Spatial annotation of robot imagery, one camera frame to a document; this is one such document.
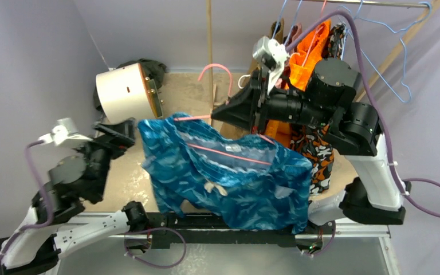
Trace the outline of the blue patterned shorts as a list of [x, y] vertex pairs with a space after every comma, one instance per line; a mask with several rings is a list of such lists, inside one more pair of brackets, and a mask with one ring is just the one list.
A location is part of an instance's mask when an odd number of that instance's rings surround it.
[[306, 228], [312, 163], [301, 154], [258, 135], [225, 138], [185, 113], [137, 127], [161, 213], [183, 216], [187, 201], [232, 229]]

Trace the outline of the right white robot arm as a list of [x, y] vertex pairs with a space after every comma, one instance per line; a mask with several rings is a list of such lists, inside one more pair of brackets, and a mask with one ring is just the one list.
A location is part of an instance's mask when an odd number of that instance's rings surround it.
[[403, 197], [411, 184], [391, 172], [376, 109], [354, 102], [361, 80], [359, 72], [336, 58], [320, 60], [304, 90], [268, 90], [267, 80], [257, 71], [243, 90], [211, 115], [253, 133], [263, 132], [269, 120], [326, 129], [324, 141], [352, 164], [357, 177], [338, 194], [310, 204], [298, 219], [306, 233], [339, 218], [365, 225], [404, 222]]

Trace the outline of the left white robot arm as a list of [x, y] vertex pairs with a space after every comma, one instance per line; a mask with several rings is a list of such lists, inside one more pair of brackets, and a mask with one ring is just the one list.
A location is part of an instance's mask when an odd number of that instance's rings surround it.
[[98, 137], [78, 132], [69, 117], [59, 119], [52, 130], [34, 142], [53, 144], [75, 151], [49, 170], [47, 182], [35, 175], [38, 192], [26, 216], [8, 238], [0, 239], [0, 274], [42, 274], [59, 260], [101, 239], [121, 233], [141, 234], [148, 226], [140, 202], [128, 202], [122, 209], [97, 222], [70, 230], [61, 226], [81, 214], [83, 201], [99, 203], [104, 198], [111, 161], [134, 146], [135, 120], [117, 124], [95, 122]]

